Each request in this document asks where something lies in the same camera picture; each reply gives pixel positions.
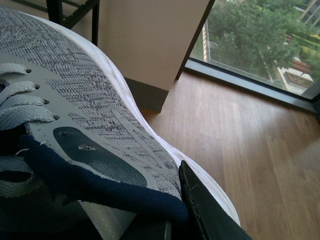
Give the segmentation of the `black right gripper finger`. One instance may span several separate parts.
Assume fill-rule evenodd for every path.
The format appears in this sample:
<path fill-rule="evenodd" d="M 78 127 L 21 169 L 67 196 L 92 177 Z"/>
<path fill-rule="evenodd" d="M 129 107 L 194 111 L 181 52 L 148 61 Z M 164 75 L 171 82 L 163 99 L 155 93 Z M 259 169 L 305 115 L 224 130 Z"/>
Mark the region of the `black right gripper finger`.
<path fill-rule="evenodd" d="M 179 167 L 182 200 L 189 220 L 184 240 L 250 240 L 251 237 L 226 213 L 191 167 L 183 160 Z"/>

